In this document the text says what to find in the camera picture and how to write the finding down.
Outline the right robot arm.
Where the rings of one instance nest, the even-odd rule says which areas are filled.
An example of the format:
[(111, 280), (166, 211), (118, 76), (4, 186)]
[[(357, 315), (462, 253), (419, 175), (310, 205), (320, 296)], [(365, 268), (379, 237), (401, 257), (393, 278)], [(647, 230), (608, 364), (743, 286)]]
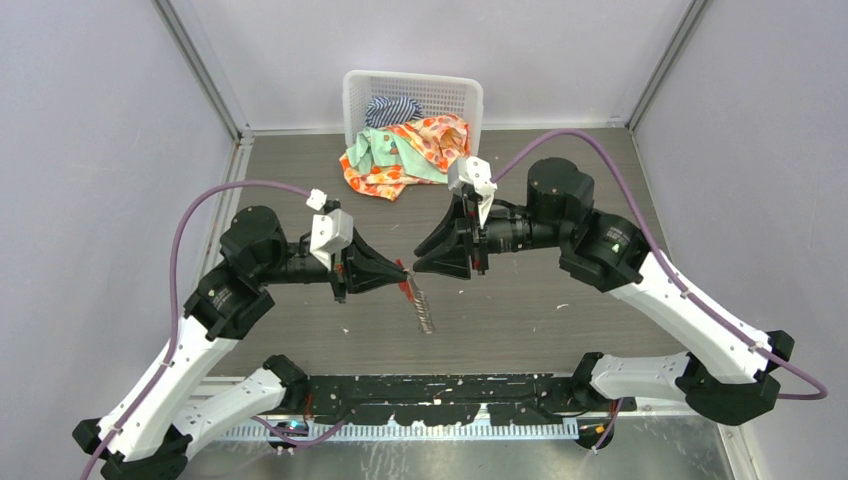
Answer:
[(452, 165), (450, 206), (417, 246), (414, 270), (469, 279), (488, 270), (493, 254), (557, 248), (560, 268), (573, 279), (636, 308), (683, 346), (664, 357), (585, 354), (571, 378), (577, 406), (591, 411), (623, 397), (656, 398), (730, 426), (774, 408), (780, 385), (773, 373), (791, 356), (789, 334), (759, 330), (700, 290), (680, 289), (682, 275), (651, 251), (639, 227), (595, 207), (594, 180), (571, 161), (535, 162), (526, 185), (525, 203), (515, 205), (495, 197), (486, 161)]

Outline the metal keyring holder red handle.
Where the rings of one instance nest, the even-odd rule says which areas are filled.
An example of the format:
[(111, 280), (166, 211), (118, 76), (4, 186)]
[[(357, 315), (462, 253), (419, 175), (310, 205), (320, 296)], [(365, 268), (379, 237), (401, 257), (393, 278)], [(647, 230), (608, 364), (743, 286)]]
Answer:
[(413, 306), (420, 331), (433, 334), (436, 328), (426, 294), (415, 282), (414, 273), (403, 265), (402, 260), (396, 259), (395, 262), (406, 274), (406, 279), (399, 283), (399, 288)]

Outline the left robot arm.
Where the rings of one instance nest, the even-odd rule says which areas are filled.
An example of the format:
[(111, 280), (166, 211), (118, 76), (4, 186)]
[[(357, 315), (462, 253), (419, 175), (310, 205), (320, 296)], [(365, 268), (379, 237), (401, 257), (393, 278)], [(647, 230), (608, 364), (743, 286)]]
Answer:
[(347, 213), (326, 207), (312, 231), (289, 241), (276, 213), (239, 211), (221, 239), (221, 262), (185, 303), (172, 336), (130, 393), (107, 415), (80, 422), (73, 437), (106, 479), (174, 479), (217, 436), (278, 409), (298, 412), (307, 374), (283, 355), (195, 406), (187, 401), (210, 370), (274, 305), (274, 284), (325, 283), (334, 299), (406, 280), (406, 271), (371, 248)]

